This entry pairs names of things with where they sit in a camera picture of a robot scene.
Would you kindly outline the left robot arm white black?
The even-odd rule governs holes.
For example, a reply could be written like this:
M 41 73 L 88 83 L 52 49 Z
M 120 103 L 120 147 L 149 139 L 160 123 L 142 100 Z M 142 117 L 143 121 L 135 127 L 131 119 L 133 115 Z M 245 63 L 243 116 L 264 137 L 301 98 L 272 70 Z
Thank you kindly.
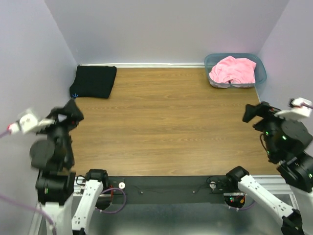
M 98 197 L 109 187 L 107 171 L 91 169 L 85 175 L 83 195 L 72 214 L 76 173 L 71 170 L 74 154 L 69 133 L 83 119 L 74 99 L 64 107 L 53 108 L 44 119 L 44 127 L 36 131 L 46 138 L 30 148 L 31 166 L 39 171 L 35 187 L 49 235 L 87 235 Z

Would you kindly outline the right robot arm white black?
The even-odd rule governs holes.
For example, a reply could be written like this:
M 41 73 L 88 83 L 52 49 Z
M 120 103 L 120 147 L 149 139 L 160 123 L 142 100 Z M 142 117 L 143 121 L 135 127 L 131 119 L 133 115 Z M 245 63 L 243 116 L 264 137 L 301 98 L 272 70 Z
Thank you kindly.
M 281 226 L 285 235 L 313 233 L 313 158 L 305 152 L 313 141 L 312 135 L 301 122 L 313 110 L 311 101 L 294 98 L 288 110 L 272 107 L 267 102 L 247 104 L 243 122 L 254 117 L 261 120 L 253 125 L 259 131 L 260 141 L 268 161 L 277 165 L 277 171 L 292 190 L 298 208 L 295 209 L 259 185 L 247 170 L 238 166 L 226 174 L 225 187 L 247 193 L 262 206 Z

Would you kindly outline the black t shirt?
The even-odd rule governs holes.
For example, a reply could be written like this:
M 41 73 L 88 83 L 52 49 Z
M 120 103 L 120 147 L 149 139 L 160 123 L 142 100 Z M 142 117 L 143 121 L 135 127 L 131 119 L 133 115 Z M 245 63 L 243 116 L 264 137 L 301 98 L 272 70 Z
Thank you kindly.
M 115 66 L 78 66 L 72 85 L 71 98 L 92 97 L 108 99 L 112 92 L 117 67 Z

